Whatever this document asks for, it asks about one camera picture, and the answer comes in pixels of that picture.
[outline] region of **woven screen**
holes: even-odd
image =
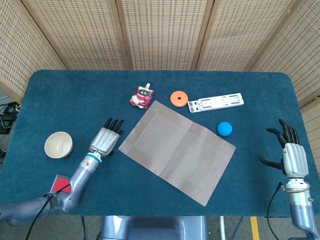
[[[243,71],[289,0],[216,0],[197,69]]]
[[[65,67],[16,1],[1,1],[0,19],[0,83],[20,102],[33,72]]]
[[[68,69],[124,69],[108,0],[22,0]]]
[[[320,104],[302,114],[316,169],[320,173]]]
[[[121,3],[134,69],[191,69],[206,0]]]
[[[320,1],[304,0],[254,71],[290,75],[299,101],[320,89]]]

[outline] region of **orange disc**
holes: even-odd
[[[188,95],[184,91],[174,91],[171,94],[170,101],[176,107],[183,107],[188,102]]]

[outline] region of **blue felt tablecloth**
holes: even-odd
[[[157,100],[214,133],[218,123],[233,126],[225,140],[236,146],[206,207],[192,200],[118,151],[146,110],[129,103],[138,86],[151,84]],[[170,103],[173,91],[190,100],[241,93],[243,106],[189,113]],[[0,202],[17,203],[42,196],[56,174],[70,176],[108,118],[124,119],[115,154],[103,158],[84,190],[74,214],[81,215],[216,215],[265,216],[280,170],[263,165],[257,155],[280,161],[282,149],[266,128],[278,128],[283,118],[300,135],[308,158],[311,195],[320,199],[319,178],[290,78],[283,73],[224,71],[40,70],[28,83],[12,141],[0,174]],[[51,159],[44,151],[49,135],[68,132],[72,153]],[[314,205],[316,214],[320,204]],[[287,194],[280,191],[272,216],[289,216]]]

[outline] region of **floor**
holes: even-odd
[[[0,99],[0,104],[13,102],[10,98]],[[0,148],[7,150],[10,144],[12,132],[9,135],[0,135]],[[0,171],[4,159],[0,158]],[[240,221],[240,216],[227,216],[224,218],[225,234],[227,240],[232,240]],[[86,216],[85,228],[86,239],[95,240],[101,227],[101,216]],[[316,216],[317,228],[320,229],[320,216]],[[257,218],[259,237],[262,240],[274,239],[264,217]],[[270,220],[274,232],[281,240],[290,237],[304,237],[305,234],[294,228],[290,218],[272,218]],[[22,240],[25,239],[30,223],[18,227],[11,227],[6,222],[0,223],[0,240]],[[208,240],[220,239],[219,217],[207,217]],[[44,219],[39,219],[34,225],[30,240],[81,240],[84,238],[83,226],[80,216],[74,215],[51,215]],[[253,239],[251,219],[249,216],[244,217],[239,227],[236,238],[237,240]]]

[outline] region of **robotic hand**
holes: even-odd
[[[289,240],[320,240],[312,205],[314,200],[311,198],[309,190],[310,184],[304,181],[304,177],[309,174],[305,149],[300,145],[296,130],[287,125],[282,119],[279,119],[279,123],[282,126],[283,134],[274,128],[268,128],[267,131],[277,136],[282,147],[283,158],[281,162],[267,161],[260,155],[258,158],[263,164],[282,170],[283,174],[289,178],[289,182],[285,187],[282,183],[279,183],[277,191],[282,188],[288,193],[292,223],[306,234],[306,237],[293,237]]]
[[[124,134],[123,130],[119,130],[124,121],[121,120],[118,124],[118,120],[114,120],[112,123],[111,121],[112,118],[109,118],[100,129],[89,147],[90,152],[69,180],[71,192],[63,192],[61,189],[57,192],[46,193],[43,197],[17,204],[0,203],[0,222],[7,221],[11,226],[18,226],[33,219],[43,218],[54,209],[65,213],[73,211],[88,180],[102,162],[101,157],[111,155],[119,137]]]

